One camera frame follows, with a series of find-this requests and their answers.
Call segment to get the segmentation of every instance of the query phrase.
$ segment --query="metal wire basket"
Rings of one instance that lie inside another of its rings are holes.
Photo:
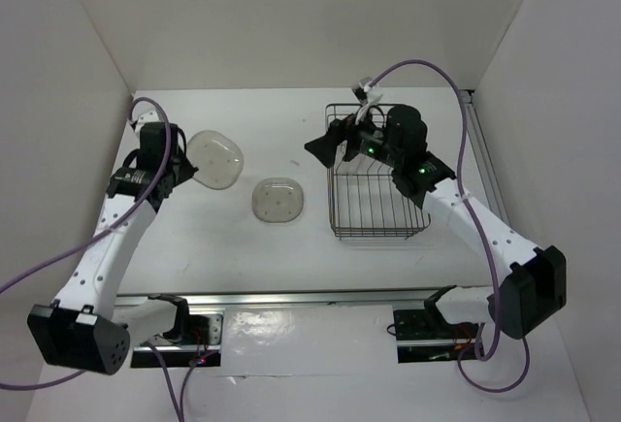
[[[383,124],[384,110],[392,104],[379,104],[373,110],[377,125]],[[358,104],[330,104],[326,107],[326,129],[335,118],[345,118],[360,108]],[[345,143],[337,150],[337,160],[328,170],[330,226],[340,238],[410,238],[431,223],[431,217],[395,187],[391,168],[359,154],[343,162]]]

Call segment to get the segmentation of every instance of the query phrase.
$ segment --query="clear plastic lid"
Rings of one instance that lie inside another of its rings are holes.
[[[195,134],[187,143],[187,158],[198,167],[194,179],[210,189],[228,189],[244,168],[240,148],[217,131]]]
[[[302,213],[302,186],[289,178],[269,178],[260,181],[252,192],[252,211],[267,223],[286,223]]]

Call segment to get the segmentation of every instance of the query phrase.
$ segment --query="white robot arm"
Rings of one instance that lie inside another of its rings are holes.
[[[354,93],[364,108],[366,92],[354,89]],[[358,114],[351,114],[334,119],[326,134],[306,143],[305,149],[330,168],[335,164],[337,147],[346,142],[343,161],[362,153],[391,167],[397,189],[482,258],[487,254],[481,236],[488,241],[500,298],[494,297],[492,287],[445,287],[425,301],[425,309],[441,325],[487,323],[498,318],[496,325],[506,335],[521,339],[565,305],[565,256],[554,246],[540,249],[506,226],[467,190],[459,191],[455,173],[427,150],[427,126],[417,109],[394,106],[381,127],[374,124],[371,110],[358,118]],[[480,233],[465,199],[480,222]],[[502,304],[498,317],[496,304]]]
[[[185,333],[189,307],[175,296],[150,296],[143,305],[113,317],[116,293],[143,233],[173,188],[197,170],[178,145],[182,131],[174,124],[170,128],[171,151],[161,178],[147,199],[111,229],[145,193],[165,158],[164,124],[155,112],[139,118],[134,129],[140,148],[111,177],[95,236],[112,232],[86,250],[50,306],[37,305],[30,311],[28,327],[48,364],[113,374],[132,345],[162,332],[171,340]]]

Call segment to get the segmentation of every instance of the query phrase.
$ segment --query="cable clip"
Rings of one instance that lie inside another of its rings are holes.
[[[370,87],[368,82],[364,85],[361,85],[361,88],[362,94],[364,95],[364,99],[362,100],[360,99],[359,94],[354,91],[354,94],[356,94],[356,97],[358,97],[360,103],[362,104],[362,107],[360,107],[358,113],[356,114],[356,124],[359,124],[360,121],[365,119],[365,116],[367,115],[367,112],[371,109],[371,107],[373,105],[377,105],[383,97],[383,92],[381,91],[381,89],[379,87]]]
[[[458,205],[461,205],[464,203],[464,201],[470,199],[471,197],[473,197],[473,194],[470,192],[466,192],[464,193],[463,196],[459,195],[459,189],[457,189],[457,194],[455,194],[455,197],[457,197],[457,201],[458,202],[451,202],[450,206],[451,207],[457,207]]]
[[[159,115],[156,109],[146,110],[144,113],[139,114],[137,118],[130,120],[129,125],[134,130],[136,136],[140,136],[141,128],[147,123],[158,123],[164,121]]]
[[[113,228],[113,225],[106,225],[106,226],[104,226],[104,230],[103,231],[107,231],[111,235],[115,235],[116,233],[120,232],[120,227],[117,226],[117,227]]]

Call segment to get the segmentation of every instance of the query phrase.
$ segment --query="white wall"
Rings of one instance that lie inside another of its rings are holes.
[[[524,0],[476,93],[512,222],[569,265],[558,323],[593,421],[621,366],[621,0]]]
[[[78,0],[0,0],[0,19],[1,284],[88,236],[128,91]],[[0,381],[38,381],[26,316],[74,262],[0,297]],[[0,391],[2,420],[25,420],[31,400]]]
[[[132,90],[350,86],[405,57],[475,87],[521,0],[82,0]],[[444,85],[423,69],[387,85]]]

